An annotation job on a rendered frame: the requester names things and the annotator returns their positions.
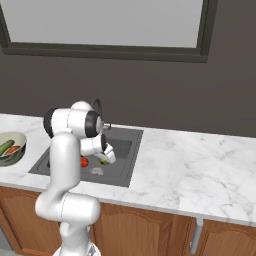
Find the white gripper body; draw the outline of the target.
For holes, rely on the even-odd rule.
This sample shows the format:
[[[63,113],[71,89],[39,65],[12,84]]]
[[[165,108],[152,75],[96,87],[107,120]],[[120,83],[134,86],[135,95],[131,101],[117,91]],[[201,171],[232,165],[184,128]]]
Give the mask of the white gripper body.
[[[114,149],[110,144],[107,144],[107,148],[104,152],[96,153],[95,157],[99,158],[100,160],[104,160],[109,164],[113,164],[116,162]]]

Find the dark grey sink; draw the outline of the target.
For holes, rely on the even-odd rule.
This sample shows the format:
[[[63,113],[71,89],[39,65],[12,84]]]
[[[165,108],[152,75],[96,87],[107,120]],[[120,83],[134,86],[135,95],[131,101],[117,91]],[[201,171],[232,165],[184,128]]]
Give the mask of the dark grey sink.
[[[69,189],[80,181],[128,187],[133,174],[143,131],[111,128],[105,132],[107,142],[113,147],[116,162],[102,165],[95,156],[87,156],[89,164],[80,167],[79,140],[71,133],[62,132],[51,139],[50,147],[31,168],[30,173],[49,176],[54,185],[64,184]],[[89,170],[99,167],[104,175],[91,175]]]

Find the round sink drain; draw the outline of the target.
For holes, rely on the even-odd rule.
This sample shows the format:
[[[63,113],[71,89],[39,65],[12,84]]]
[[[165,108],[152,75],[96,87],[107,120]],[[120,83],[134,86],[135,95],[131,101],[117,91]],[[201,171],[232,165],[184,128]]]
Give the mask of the round sink drain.
[[[104,170],[102,170],[101,168],[99,167],[94,167],[92,169],[89,170],[89,173],[91,175],[99,175],[99,176],[102,176],[104,175]]]

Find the pale green bowl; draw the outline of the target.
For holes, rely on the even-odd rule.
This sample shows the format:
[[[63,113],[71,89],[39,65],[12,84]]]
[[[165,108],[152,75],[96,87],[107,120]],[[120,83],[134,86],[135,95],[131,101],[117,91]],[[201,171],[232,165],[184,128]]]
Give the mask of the pale green bowl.
[[[16,164],[25,154],[27,139],[21,132],[0,133],[0,167]]]

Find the wooden cupboard door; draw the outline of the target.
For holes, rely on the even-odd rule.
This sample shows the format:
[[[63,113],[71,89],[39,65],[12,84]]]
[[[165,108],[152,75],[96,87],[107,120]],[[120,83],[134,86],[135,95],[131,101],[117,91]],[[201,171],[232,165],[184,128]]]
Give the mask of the wooden cupboard door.
[[[101,256],[191,256],[192,218],[101,202],[91,239]]]
[[[61,245],[59,223],[35,213],[39,192],[0,186],[0,227],[15,253],[52,256]]]
[[[256,227],[205,220],[196,256],[256,256]]]

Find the orange carrot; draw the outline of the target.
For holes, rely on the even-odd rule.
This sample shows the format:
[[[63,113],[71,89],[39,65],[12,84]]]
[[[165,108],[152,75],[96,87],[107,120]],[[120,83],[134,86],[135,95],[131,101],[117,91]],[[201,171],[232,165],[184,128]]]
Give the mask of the orange carrot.
[[[8,156],[12,153],[15,153],[20,150],[20,146],[11,146],[6,152],[4,152],[3,156]]]

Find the green cucumber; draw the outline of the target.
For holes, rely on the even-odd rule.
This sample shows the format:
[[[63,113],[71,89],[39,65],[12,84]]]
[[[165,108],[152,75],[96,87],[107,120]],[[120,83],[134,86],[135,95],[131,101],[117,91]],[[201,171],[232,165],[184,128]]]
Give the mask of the green cucumber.
[[[8,140],[0,145],[0,156],[3,156],[4,152],[6,152],[11,146],[14,145],[13,140]]]

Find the dark framed window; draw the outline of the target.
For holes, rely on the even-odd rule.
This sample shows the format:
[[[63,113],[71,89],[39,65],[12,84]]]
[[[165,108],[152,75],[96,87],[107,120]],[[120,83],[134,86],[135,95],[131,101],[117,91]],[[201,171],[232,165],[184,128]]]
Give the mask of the dark framed window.
[[[218,0],[0,0],[6,55],[205,63]]]

